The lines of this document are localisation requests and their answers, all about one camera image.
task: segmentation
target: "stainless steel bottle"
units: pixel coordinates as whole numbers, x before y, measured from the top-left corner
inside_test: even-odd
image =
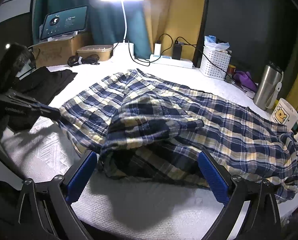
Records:
[[[253,98],[253,102],[262,110],[266,110],[267,101],[274,93],[276,85],[281,81],[282,70],[274,63],[269,62],[265,66],[265,71],[262,75],[261,83],[258,86],[257,93]]]

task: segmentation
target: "power strip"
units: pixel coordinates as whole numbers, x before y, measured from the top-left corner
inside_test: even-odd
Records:
[[[157,60],[160,56],[151,54],[150,61]],[[172,59],[170,56],[161,56],[160,59],[158,59],[155,62],[152,62],[151,64],[163,64],[163,65],[169,65],[169,66],[175,66],[175,67],[185,67],[185,68],[192,68],[193,63],[189,59],[182,58],[180,60]]]

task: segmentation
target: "white mug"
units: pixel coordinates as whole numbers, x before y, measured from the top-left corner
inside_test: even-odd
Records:
[[[283,124],[289,130],[298,124],[298,113],[285,99],[280,98],[279,102],[271,114],[270,120],[275,123]],[[298,133],[294,135],[295,140],[298,141]]]

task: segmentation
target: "cartoon bear print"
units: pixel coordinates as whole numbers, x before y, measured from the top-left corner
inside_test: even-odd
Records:
[[[283,108],[281,106],[278,107],[277,111],[274,113],[275,117],[277,118],[277,121],[281,124],[286,120],[287,115],[283,111]]]

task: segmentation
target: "black power adapter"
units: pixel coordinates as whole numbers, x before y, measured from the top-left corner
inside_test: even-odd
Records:
[[[175,41],[172,49],[172,58],[180,60],[181,59],[181,53],[182,53],[182,44],[180,42]]]

